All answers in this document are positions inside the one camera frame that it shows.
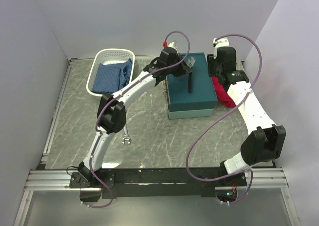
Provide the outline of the blue checkered cloth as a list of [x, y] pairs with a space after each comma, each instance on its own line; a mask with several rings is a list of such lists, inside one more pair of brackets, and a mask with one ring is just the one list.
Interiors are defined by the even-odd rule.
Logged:
[[100, 63], [91, 91], [96, 94], [111, 94], [121, 90], [130, 82], [132, 65], [130, 58], [122, 63]]

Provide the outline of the white plastic basket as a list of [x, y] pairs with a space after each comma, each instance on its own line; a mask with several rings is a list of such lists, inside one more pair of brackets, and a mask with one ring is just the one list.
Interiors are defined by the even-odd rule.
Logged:
[[100, 64], [109, 66], [113, 64], [125, 63], [129, 59], [132, 62], [132, 70], [129, 75], [130, 77], [129, 80], [131, 81], [133, 77], [133, 69], [134, 69], [134, 63], [135, 63], [135, 55], [133, 54], [133, 52], [126, 49], [116, 49], [116, 48], [103, 49], [99, 51], [96, 54], [90, 69], [89, 77], [86, 84], [87, 92], [93, 96], [102, 95], [101, 93], [93, 92], [93, 86], [94, 86], [94, 82], [95, 82]]

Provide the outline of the magenta cloth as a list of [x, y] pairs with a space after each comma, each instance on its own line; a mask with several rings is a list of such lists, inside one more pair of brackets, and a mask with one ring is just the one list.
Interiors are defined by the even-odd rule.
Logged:
[[213, 76], [211, 79], [218, 101], [228, 108], [234, 108], [236, 104], [227, 94], [223, 86], [218, 82], [217, 77]]

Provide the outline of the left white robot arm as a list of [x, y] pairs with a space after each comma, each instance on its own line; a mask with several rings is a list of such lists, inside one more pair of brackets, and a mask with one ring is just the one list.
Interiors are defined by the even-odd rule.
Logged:
[[187, 64], [188, 53], [182, 55], [174, 47], [167, 46], [159, 57], [154, 58], [142, 72], [123, 89], [101, 97], [96, 135], [89, 153], [78, 166], [81, 181], [88, 187], [97, 185], [98, 172], [102, 168], [103, 158], [113, 137], [126, 125], [127, 108], [149, 89], [156, 87], [167, 76], [180, 77], [192, 72]]

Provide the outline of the silver open-end wrench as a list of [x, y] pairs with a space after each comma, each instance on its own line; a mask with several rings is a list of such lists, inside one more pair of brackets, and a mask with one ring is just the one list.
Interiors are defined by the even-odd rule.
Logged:
[[124, 131], [124, 135], [122, 137], [122, 143], [125, 145], [125, 144], [131, 144], [131, 137], [129, 136], [129, 132], [128, 132], [128, 128], [127, 128], [127, 125], [125, 125], [123, 127], [123, 131]]

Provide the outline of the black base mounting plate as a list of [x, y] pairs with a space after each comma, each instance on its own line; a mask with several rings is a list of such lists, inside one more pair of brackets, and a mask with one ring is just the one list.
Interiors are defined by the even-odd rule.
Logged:
[[186, 168], [114, 168], [101, 169], [96, 179], [86, 181], [73, 172], [69, 187], [80, 189], [84, 201], [119, 197], [202, 196], [214, 197], [216, 187], [246, 186], [244, 173], [214, 182], [198, 181]]

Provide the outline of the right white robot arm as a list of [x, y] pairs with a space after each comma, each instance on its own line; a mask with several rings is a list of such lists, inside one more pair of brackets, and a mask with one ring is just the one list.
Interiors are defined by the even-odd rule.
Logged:
[[236, 179], [235, 172], [260, 162], [279, 158], [286, 130], [277, 126], [266, 114], [251, 89], [251, 83], [243, 70], [237, 70], [236, 50], [230, 46], [216, 47], [207, 56], [208, 72], [234, 101], [247, 127], [248, 137], [241, 144], [240, 152], [221, 163], [218, 179], [230, 185]]

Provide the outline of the black adjustable wrench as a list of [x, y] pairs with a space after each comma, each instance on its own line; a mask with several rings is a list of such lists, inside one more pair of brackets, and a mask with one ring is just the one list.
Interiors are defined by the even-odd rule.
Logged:
[[191, 57], [188, 59], [187, 61], [187, 66], [189, 67], [189, 71], [188, 71], [188, 92], [192, 93], [192, 88], [193, 88], [193, 83], [192, 83], [192, 73], [193, 73], [193, 68], [195, 65], [195, 58]]

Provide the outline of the teal storage box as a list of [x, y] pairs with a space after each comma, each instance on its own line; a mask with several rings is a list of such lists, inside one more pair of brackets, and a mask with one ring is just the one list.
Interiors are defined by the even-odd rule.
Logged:
[[189, 75], [166, 78], [166, 95], [168, 118], [183, 119], [208, 117], [213, 113], [218, 99], [212, 79], [208, 74], [207, 61], [204, 53], [191, 53], [187, 60], [194, 58], [195, 63], [191, 76], [191, 92], [188, 91]]

